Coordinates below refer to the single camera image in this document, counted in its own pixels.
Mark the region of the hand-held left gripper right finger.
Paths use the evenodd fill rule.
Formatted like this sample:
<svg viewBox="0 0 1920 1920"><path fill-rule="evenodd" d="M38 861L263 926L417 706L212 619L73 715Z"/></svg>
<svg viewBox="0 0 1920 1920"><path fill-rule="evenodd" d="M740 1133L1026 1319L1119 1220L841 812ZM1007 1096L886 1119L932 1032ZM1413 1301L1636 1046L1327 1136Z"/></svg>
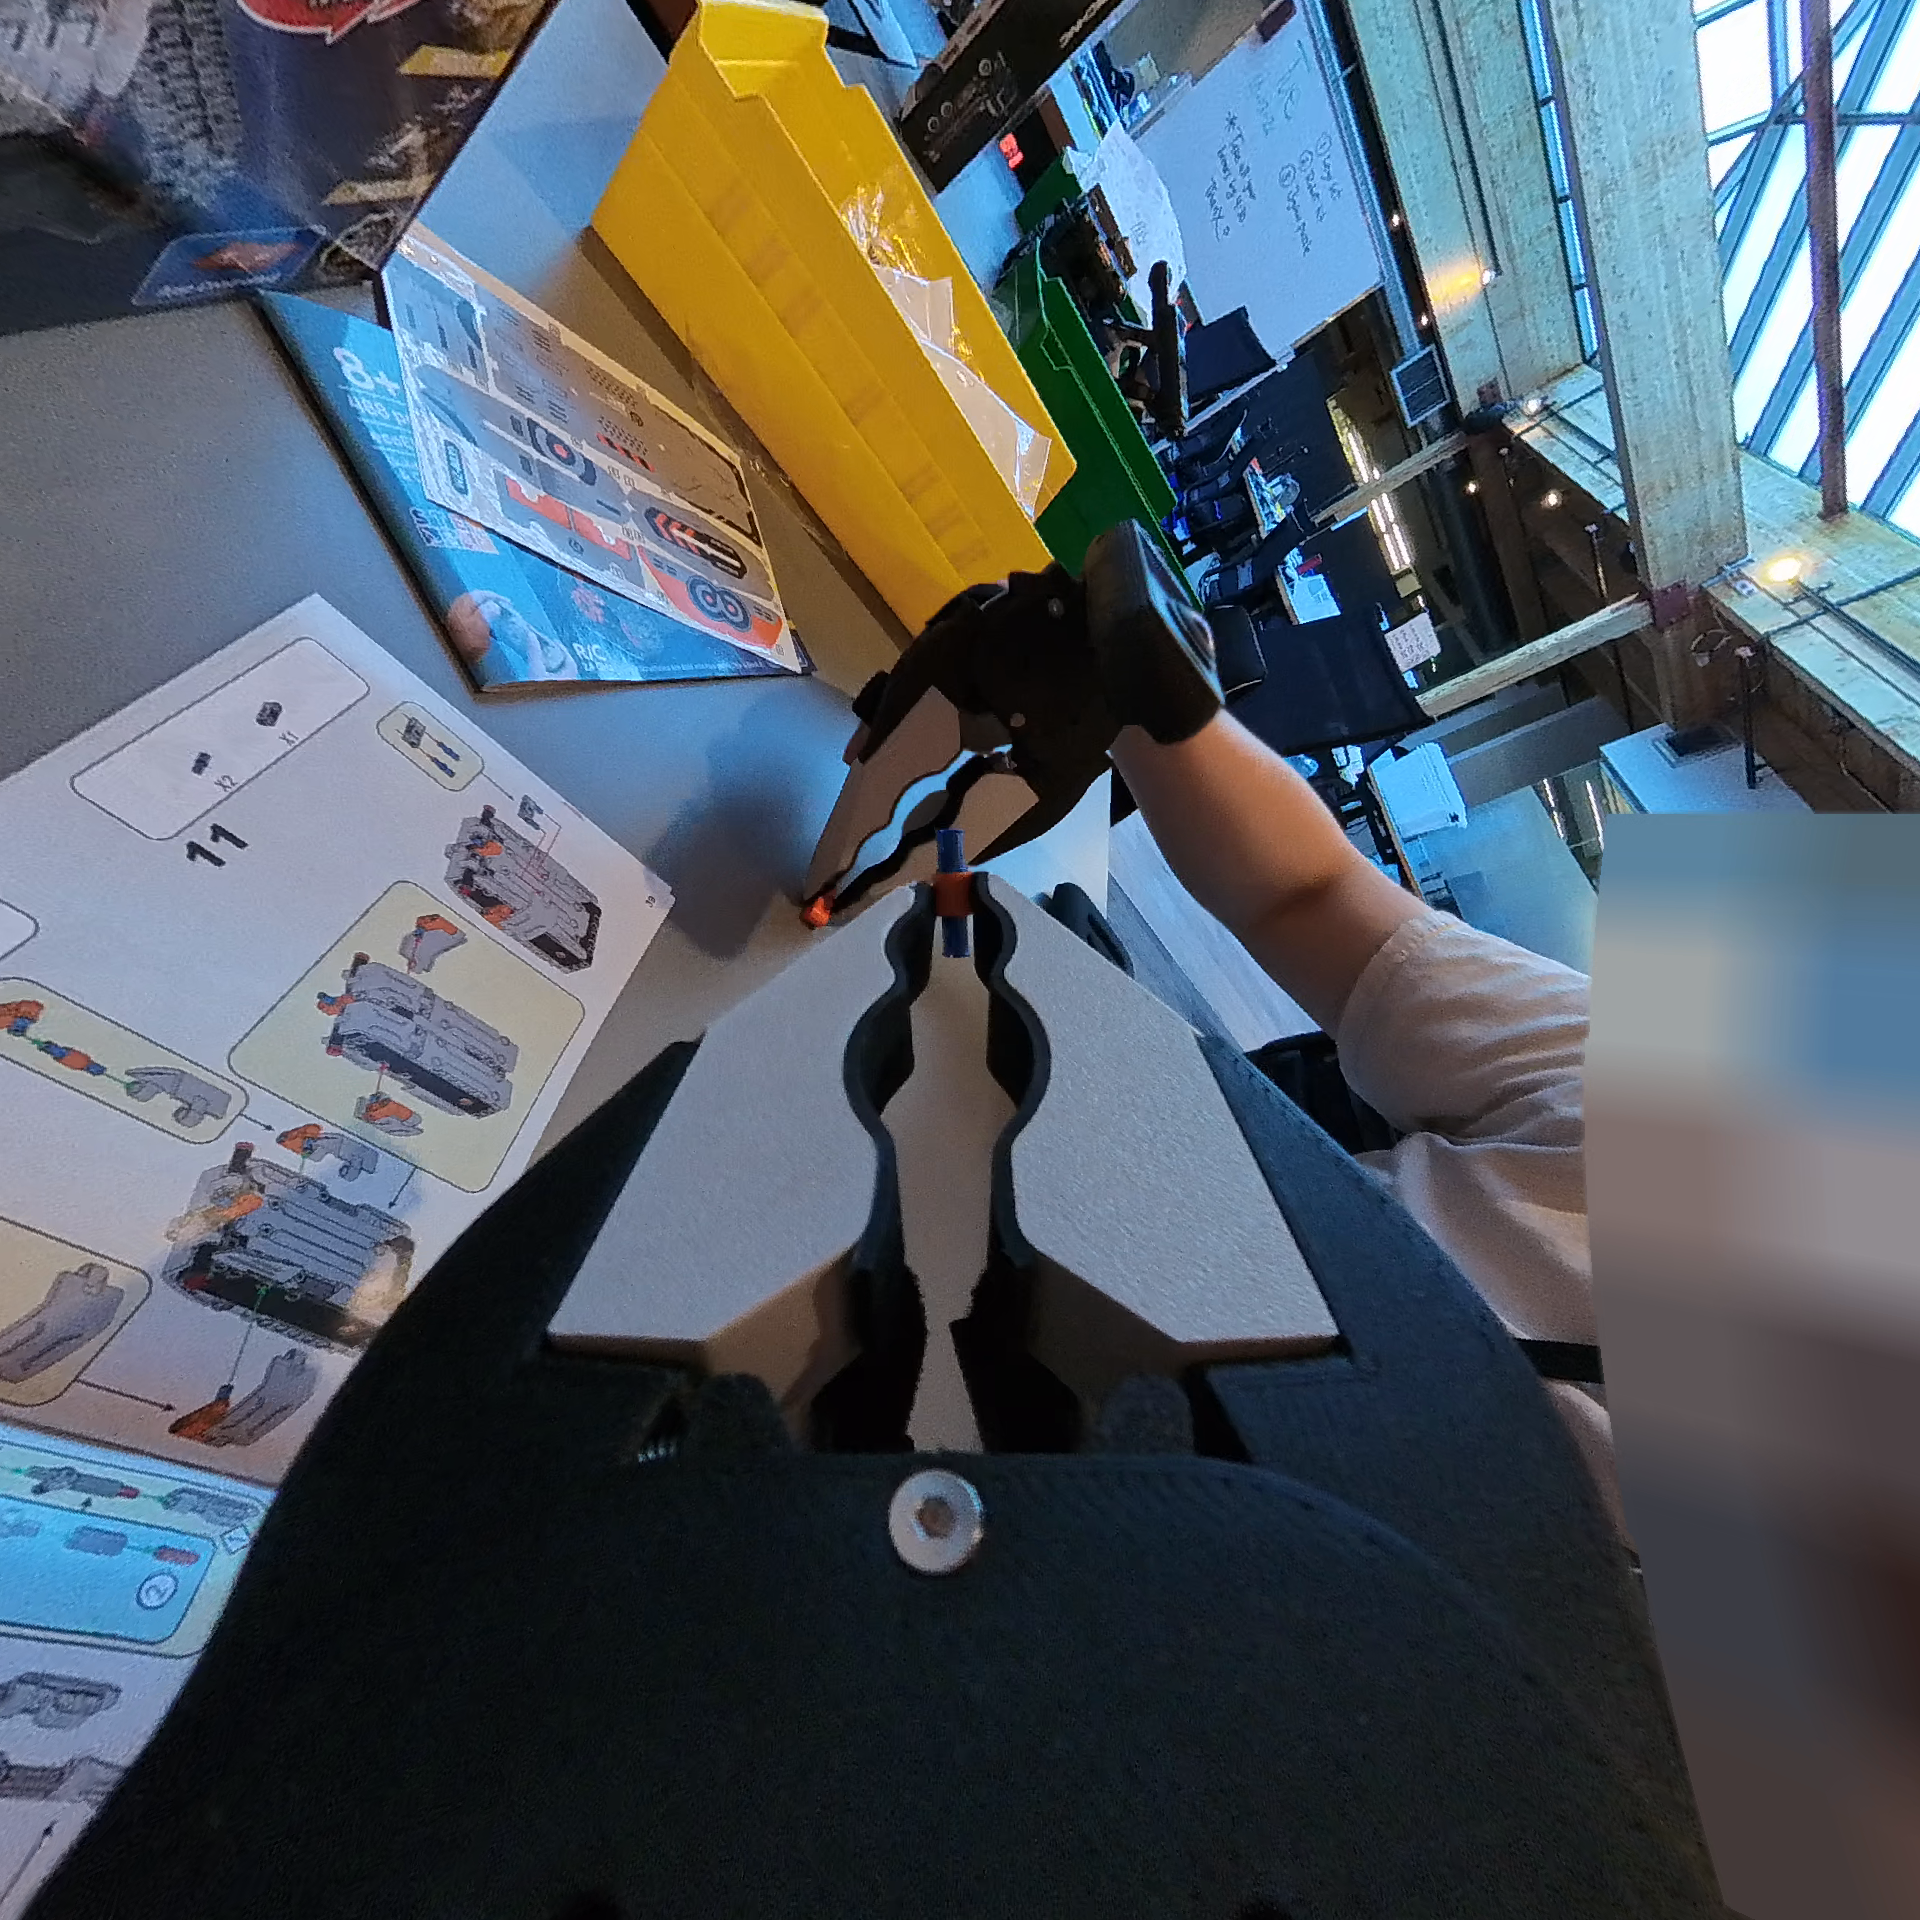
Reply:
<svg viewBox="0 0 1920 1920"><path fill-rule="evenodd" d="M961 1363L993 1454L1071 1454L1125 1379L1339 1350L1203 1034L1004 877L974 881L1017 1103Z"/></svg>

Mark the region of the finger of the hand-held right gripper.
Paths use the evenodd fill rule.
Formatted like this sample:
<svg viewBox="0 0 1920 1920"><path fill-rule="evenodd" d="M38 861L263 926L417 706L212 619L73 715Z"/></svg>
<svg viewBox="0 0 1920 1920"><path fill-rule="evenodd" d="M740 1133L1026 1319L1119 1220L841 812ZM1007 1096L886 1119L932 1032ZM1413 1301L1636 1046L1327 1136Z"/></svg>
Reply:
<svg viewBox="0 0 1920 1920"><path fill-rule="evenodd" d="M859 906L897 883L932 881L936 832L980 824L980 715L921 691L897 726L859 731L841 792L802 876L802 906Z"/></svg>
<svg viewBox="0 0 1920 1920"><path fill-rule="evenodd" d="M916 779L894 817L859 844L828 912L857 913L894 888L933 881L941 828L961 828L964 851L984 855L1034 803L1038 795L1011 766L949 766Z"/></svg>

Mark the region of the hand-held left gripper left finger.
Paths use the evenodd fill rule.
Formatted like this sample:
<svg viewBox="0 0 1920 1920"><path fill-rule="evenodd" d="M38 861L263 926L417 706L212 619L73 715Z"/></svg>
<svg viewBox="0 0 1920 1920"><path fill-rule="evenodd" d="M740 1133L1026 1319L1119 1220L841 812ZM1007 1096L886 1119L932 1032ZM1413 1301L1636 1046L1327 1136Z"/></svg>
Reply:
<svg viewBox="0 0 1920 1920"><path fill-rule="evenodd" d="M549 1334L754 1373L823 1445L906 1445L925 1301L881 1106L915 1066L925 890L897 888L710 1025Z"/></svg>

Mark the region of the person's right forearm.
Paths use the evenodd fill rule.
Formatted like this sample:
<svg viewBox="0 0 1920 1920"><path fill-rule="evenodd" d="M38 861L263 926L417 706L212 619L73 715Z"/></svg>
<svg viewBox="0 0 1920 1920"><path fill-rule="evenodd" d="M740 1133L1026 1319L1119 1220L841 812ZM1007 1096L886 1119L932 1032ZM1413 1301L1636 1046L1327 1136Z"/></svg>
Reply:
<svg viewBox="0 0 1920 1920"><path fill-rule="evenodd" d="M1173 744L1122 729L1113 766L1185 890L1333 1034L1388 936L1431 918L1229 712Z"/></svg>

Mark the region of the grey desk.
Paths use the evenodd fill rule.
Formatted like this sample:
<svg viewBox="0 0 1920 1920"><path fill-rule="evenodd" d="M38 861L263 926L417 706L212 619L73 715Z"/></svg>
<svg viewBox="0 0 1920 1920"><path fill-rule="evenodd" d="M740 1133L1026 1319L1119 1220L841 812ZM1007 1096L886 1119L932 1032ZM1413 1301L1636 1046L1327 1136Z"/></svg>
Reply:
<svg viewBox="0 0 1920 1920"><path fill-rule="evenodd" d="M623 11L557 7L426 205L747 464L774 570L820 671L472 697L272 331L246 303L3 338L3 769L324 593L623 843L672 918L574 1071L541 1148L658 1046L826 940L801 925L841 779L848 694L906 631L816 526L588 218L662 74Z"/></svg>

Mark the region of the green plastic bin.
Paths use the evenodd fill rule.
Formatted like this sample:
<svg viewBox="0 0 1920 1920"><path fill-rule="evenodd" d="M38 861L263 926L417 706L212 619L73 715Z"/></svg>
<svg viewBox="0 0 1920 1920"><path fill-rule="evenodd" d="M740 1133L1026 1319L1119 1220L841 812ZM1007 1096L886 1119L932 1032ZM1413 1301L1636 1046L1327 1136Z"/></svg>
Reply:
<svg viewBox="0 0 1920 1920"><path fill-rule="evenodd" d="M998 290L1011 299L1017 357L1073 457L1067 485L1038 513L1050 557L1079 574L1100 531L1135 520L1182 582L1182 557L1164 526L1174 505L1173 485L1067 288L1026 251Z"/></svg>

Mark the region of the black office chair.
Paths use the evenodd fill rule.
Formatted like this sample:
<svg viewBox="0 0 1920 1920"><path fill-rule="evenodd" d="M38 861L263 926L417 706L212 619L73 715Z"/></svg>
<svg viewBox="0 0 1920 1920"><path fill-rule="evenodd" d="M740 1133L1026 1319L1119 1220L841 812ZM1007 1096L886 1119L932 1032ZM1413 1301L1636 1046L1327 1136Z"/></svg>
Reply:
<svg viewBox="0 0 1920 1920"><path fill-rule="evenodd" d="M1278 753L1369 744L1427 729L1378 626L1359 614L1309 622L1210 607L1229 712Z"/></svg>

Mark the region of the clear plastic bag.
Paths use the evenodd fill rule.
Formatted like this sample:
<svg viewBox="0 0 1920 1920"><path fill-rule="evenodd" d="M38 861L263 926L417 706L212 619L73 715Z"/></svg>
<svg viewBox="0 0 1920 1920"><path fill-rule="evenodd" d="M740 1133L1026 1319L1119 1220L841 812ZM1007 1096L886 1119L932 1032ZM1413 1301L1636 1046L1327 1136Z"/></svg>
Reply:
<svg viewBox="0 0 1920 1920"><path fill-rule="evenodd" d="M841 202L840 218L869 257L886 292L897 306L897 315L916 335L925 357L943 380L946 395L961 406L1009 494L1017 494L1022 513L1034 520L1050 442L986 382L977 352L958 322L952 280L925 278L911 240L886 226L901 205L901 196L862 189Z"/></svg>

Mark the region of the person's pale shirt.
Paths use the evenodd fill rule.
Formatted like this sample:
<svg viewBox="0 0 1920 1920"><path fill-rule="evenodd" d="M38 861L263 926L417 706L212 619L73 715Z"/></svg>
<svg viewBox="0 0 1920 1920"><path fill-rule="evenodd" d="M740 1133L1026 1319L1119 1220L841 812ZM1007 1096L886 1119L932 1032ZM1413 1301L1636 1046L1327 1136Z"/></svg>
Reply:
<svg viewBox="0 0 1920 1920"><path fill-rule="evenodd" d="M1376 1177L1504 1329L1596 1368L1579 1064L1590 983L1427 912L1362 968L1333 1023L1350 1087L1402 1139Z"/></svg>

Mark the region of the orange grey sticker sheet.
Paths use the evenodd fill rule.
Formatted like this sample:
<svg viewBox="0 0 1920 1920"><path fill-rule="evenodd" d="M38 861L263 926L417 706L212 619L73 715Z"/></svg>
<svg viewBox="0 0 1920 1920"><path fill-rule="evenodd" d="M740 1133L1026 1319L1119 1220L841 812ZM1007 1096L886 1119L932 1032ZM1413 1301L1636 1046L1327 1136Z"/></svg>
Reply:
<svg viewBox="0 0 1920 1920"><path fill-rule="evenodd" d="M428 228L383 283L439 505L557 563L593 640L808 671L727 445Z"/></svg>

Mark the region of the yellow plastic bin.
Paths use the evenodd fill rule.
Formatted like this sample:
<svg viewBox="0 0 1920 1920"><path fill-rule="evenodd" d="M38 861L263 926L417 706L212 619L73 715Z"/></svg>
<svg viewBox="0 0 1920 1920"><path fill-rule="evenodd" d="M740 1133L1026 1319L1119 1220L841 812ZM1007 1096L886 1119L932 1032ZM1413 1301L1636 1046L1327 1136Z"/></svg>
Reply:
<svg viewBox="0 0 1920 1920"><path fill-rule="evenodd" d="M952 280L986 382L1049 435L1043 513L1073 457L874 100L837 74L820 11L703 4L593 233L916 631L1050 555L841 226L862 189L901 196L886 226Z"/></svg>

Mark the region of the whiteboard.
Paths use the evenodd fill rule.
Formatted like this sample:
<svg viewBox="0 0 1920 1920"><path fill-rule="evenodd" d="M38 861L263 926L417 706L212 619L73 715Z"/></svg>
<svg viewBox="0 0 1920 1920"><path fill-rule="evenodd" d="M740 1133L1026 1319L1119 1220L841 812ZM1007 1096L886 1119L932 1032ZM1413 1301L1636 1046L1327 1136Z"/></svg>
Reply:
<svg viewBox="0 0 1920 1920"><path fill-rule="evenodd" d="M1309 15L1240 40L1140 131L1182 228L1206 321L1245 311L1275 357L1380 283Z"/></svg>

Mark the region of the long black cardboard box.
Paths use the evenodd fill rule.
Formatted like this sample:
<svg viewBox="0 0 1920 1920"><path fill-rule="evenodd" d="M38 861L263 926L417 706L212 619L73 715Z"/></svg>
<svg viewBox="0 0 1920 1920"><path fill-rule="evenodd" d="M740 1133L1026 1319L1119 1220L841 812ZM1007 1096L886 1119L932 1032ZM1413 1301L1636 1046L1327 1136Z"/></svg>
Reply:
<svg viewBox="0 0 1920 1920"><path fill-rule="evenodd" d="M1022 120L1059 68L1133 4L974 4L897 109L897 140L946 189Z"/></svg>

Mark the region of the open white instruction booklet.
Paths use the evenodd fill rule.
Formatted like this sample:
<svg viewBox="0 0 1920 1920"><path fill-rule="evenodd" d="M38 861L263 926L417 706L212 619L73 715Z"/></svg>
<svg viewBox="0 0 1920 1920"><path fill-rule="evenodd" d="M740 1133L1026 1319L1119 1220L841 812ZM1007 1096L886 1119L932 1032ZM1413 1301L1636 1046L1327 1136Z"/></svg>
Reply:
<svg viewBox="0 0 1920 1920"><path fill-rule="evenodd" d="M3 779L3 1917L668 905L324 596Z"/></svg>

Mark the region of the blue cover booklet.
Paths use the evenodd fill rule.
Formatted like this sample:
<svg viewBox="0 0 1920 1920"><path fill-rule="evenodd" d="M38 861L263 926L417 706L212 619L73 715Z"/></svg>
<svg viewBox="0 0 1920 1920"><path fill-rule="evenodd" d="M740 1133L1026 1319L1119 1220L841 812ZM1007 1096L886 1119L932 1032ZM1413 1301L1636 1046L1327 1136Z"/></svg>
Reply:
<svg viewBox="0 0 1920 1920"><path fill-rule="evenodd" d="M420 485L393 332L287 292L262 292L259 306L478 691L531 681L795 680L776 660L612 593L439 505Z"/></svg>

